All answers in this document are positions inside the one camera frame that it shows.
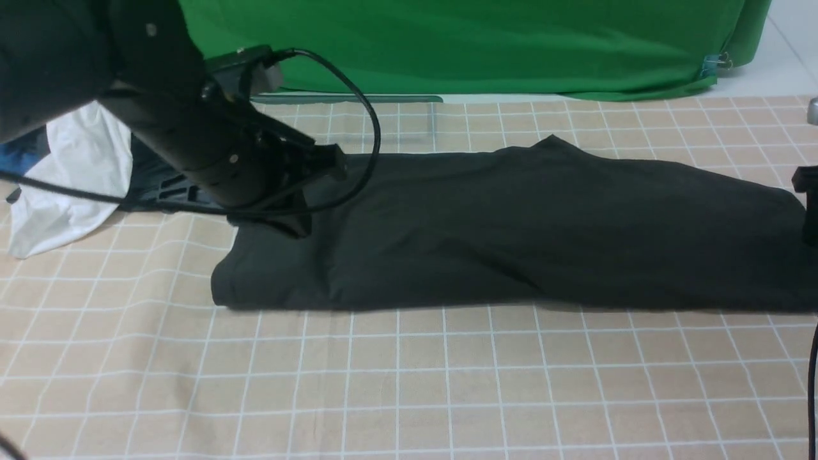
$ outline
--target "black clamp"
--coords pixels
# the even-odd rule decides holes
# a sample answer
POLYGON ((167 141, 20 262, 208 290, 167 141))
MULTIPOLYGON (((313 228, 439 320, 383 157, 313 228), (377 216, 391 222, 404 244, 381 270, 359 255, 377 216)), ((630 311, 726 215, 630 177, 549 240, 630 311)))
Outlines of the black clamp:
POLYGON ((818 166, 799 166, 793 174, 796 193, 807 194, 807 214, 804 218, 802 236, 804 243, 818 243, 818 166))

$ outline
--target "black wire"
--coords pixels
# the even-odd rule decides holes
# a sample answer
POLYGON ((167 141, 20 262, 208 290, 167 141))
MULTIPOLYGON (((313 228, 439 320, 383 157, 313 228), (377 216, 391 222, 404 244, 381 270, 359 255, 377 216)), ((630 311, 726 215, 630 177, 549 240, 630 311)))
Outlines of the black wire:
POLYGON ((810 367, 807 371, 807 426, 809 428, 809 460, 816 460, 816 358, 818 358, 818 326, 812 335, 810 367))
POLYGON ((0 451, 4 452, 11 460, 27 460, 25 455, 2 433, 0 433, 0 451))
POLYGON ((37 188, 39 190, 44 190, 45 192, 53 192, 59 193, 61 195, 72 196, 73 198, 80 198, 90 201, 99 201, 101 203, 110 203, 112 205, 126 205, 128 207, 138 207, 143 210, 163 212, 191 212, 197 214, 221 216, 230 215, 234 217, 247 219, 261 219, 290 215, 315 214, 317 212, 321 212, 324 210, 340 206, 352 200, 355 196, 357 196, 357 194, 360 193, 361 190, 363 190, 363 188, 366 187, 366 185, 369 183, 369 180, 372 177, 372 173, 375 171, 375 166, 377 165, 378 162, 378 156, 380 155, 381 143, 380 122, 378 121, 378 115, 375 113, 375 108, 372 107, 372 104, 369 102, 369 99, 366 98, 361 89, 358 88, 358 86, 355 83, 353 83, 352 80, 350 80, 344 74, 344 72, 338 69, 338 67, 335 67, 327 59, 319 56, 314 52, 295 48, 281 52, 276 52, 276 54, 278 56, 281 56, 280 61, 290 59, 291 57, 295 56, 308 57, 309 59, 312 59, 313 61, 323 66, 325 69, 329 70, 336 78, 338 78, 344 85, 346 85, 349 91, 351 91, 355 95, 355 97, 361 102, 361 104, 363 104, 364 109, 366 109, 366 113, 369 115, 372 121, 372 132, 374 133, 374 140, 372 143, 372 153, 370 154, 369 162, 367 163, 366 168, 364 169, 361 177, 358 179, 355 186, 349 192, 347 192, 345 195, 338 199, 329 201, 327 203, 323 203, 321 205, 303 208, 301 210, 231 211, 218 208, 211 208, 202 205, 190 205, 187 203, 165 202, 160 204, 150 200, 126 200, 119 196, 86 192, 72 187, 63 187, 55 183, 48 183, 38 179, 27 178, 21 174, 9 173, 7 171, 0 171, 0 180, 5 180, 8 182, 17 182, 20 185, 37 188))

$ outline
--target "white cloth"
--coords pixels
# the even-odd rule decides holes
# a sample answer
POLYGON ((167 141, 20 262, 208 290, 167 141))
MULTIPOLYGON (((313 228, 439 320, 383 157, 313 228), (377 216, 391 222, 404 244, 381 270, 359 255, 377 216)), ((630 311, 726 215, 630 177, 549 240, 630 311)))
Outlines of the white cloth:
MULTIPOLYGON (((26 177, 87 192, 125 196, 131 182, 131 132, 97 102, 46 126, 51 154, 26 177)), ((25 259, 67 245, 102 225, 117 205, 21 186, 11 205, 9 254, 25 259)))

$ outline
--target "folded garment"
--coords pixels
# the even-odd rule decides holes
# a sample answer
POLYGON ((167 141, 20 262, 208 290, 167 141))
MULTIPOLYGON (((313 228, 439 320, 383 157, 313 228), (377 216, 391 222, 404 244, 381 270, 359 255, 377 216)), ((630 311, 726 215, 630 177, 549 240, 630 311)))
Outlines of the folded garment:
MULTIPOLYGON (((367 156, 349 158, 351 177, 367 156)), ((348 183, 308 190, 311 203, 348 183)), ((791 193, 550 137, 493 153, 384 155, 295 241, 239 227, 212 276, 231 309, 559 301, 613 309, 818 310, 818 250, 791 193)))

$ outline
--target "blue cloth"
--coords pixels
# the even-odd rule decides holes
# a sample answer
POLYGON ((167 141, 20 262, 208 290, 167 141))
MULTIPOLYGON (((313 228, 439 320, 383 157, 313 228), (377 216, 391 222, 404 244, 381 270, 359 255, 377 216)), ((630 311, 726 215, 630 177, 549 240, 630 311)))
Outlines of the blue cloth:
POLYGON ((20 175, 28 173, 46 153, 38 147, 40 135, 44 133, 38 129, 9 143, 0 144, 0 169, 20 175))

